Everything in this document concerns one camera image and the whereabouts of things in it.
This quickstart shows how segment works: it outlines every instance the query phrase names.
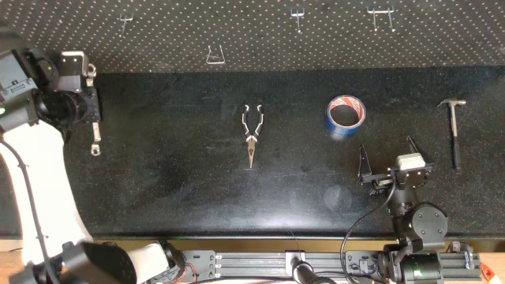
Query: wooden surface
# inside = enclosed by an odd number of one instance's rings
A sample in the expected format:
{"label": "wooden surface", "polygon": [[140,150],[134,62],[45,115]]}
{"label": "wooden surface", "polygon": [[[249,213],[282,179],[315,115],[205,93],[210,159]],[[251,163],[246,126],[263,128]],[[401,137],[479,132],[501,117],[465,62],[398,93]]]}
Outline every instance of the wooden surface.
{"label": "wooden surface", "polygon": [[[505,253],[481,253],[481,261],[486,263],[502,281],[505,279]],[[22,270],[20,252],[0,252],[0,284],[9,283],[9,276]],[[480,282],[464,282],[464,284],[474,283]]]}

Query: hammer handle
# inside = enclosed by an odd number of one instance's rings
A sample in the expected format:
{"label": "hammer handle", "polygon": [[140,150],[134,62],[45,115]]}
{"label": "hammer handle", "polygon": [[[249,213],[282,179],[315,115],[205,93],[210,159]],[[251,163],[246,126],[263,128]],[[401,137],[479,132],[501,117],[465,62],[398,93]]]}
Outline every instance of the hammer handle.
{"label": "hammer handle", "polygon": [[452,151],[453,151],[453,156],[454,156],[454,168],[456,171],[460,172],[461,171],[461,157],[459,155],[459,144],[458,144],[458,137],[453,136],[452,137]]}

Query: blue tape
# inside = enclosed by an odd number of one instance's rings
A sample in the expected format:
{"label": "blue tape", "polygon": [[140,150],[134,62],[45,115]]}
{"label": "blue tape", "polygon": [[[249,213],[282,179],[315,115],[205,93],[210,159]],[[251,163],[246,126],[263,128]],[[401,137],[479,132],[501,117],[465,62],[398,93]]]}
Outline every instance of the blue tape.
{"label": "blue tape", "polygon": [[[330,111],[339,106],[349,106],[352,107],[358,117],[358,122],[351,126],[340,125],[331,117]],[[326,110],[326,123],[330,130],[331,138],[335,140],[344,140],[359,130],[360,126],[363,124],[366,118],[365,105],[356,97],[352,95],[341,95],[334,98],[329,104]]]}

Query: pliers handle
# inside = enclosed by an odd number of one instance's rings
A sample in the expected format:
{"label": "pliers handle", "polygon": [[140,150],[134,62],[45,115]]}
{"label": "pliers handle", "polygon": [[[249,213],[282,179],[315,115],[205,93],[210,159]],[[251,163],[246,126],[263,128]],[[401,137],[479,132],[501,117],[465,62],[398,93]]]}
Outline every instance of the pliers handle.
{"label": "pliers handle", "polygon": [[247,126],[247,113],[249,112],[249,106],[245,105],[244,107],[244,112],[242,113],[242,128],[244,129],[245,132],[246,141],[253,139],[257,142],[258,137],[260,136],[261,133],[261,129],[263,129],[263,121],[264,121],[263,107],[261,105],[258,105],[257,110],[260,113],[260,122],[258,123],[256,130],[254,130],[254,133],[251,135],[249,127]]}

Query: black tabletop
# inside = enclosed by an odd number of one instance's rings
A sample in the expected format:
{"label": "black tabletop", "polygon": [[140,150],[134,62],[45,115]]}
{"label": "black tabletop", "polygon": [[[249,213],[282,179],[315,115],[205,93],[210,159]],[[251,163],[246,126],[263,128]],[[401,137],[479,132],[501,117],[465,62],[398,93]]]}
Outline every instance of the black tabletop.
{"label": "black tabletop", "polygon": [[[406,136],[435,170],[421,200],[449,214],[448,237],[505,237],[505,68],[341,69],[288,73],[102,74],[103,153],[89,154],[90,125],[65,146],[65,164],[84,224],[95,237],[343,237],[383,202],[357,185],[359,145],[374,173],[408,154]],[[335,142],[328,103],[354,95],[364,125]],[[463,173],[451,167],[448,97],[458,107]],[[244,104],[264,106],[249,169]],[[258,119],[250,112],[250,124]],[[5,167],[0,235],[21,227]],[[355,237],[392,237],[386,211]]]}

